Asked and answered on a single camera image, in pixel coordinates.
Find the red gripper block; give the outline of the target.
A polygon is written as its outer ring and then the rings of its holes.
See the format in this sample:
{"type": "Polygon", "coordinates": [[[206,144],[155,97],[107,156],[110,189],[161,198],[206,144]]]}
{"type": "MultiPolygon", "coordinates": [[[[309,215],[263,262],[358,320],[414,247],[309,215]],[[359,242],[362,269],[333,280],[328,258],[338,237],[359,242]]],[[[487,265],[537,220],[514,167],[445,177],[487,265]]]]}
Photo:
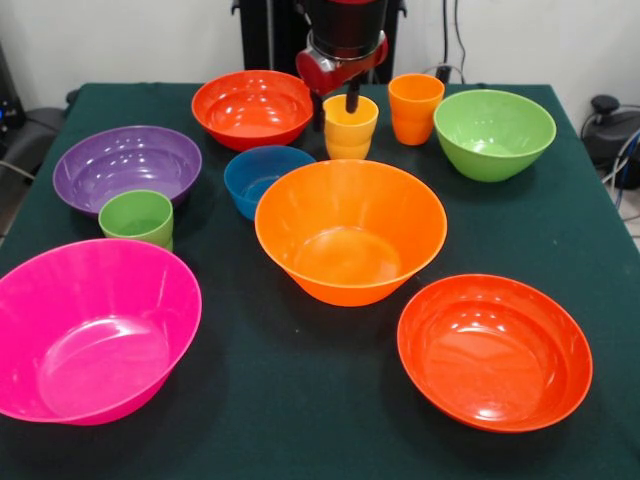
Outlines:
{"type": "Polygon", "coordinates": [[[388,54],[388,40],[384,32],[370,49],[355,50],[354,57],[346,54],[336,56],[336,50],[325,52],[320,49],[314,34],[307,35],[307,46],[296,55],[297,73],[312,93],[313,129],[324,131],[325,112],[323,97],[348,83],[345,110],[355,112],[358,108],[360,76],[380,65],[388,54]]]}

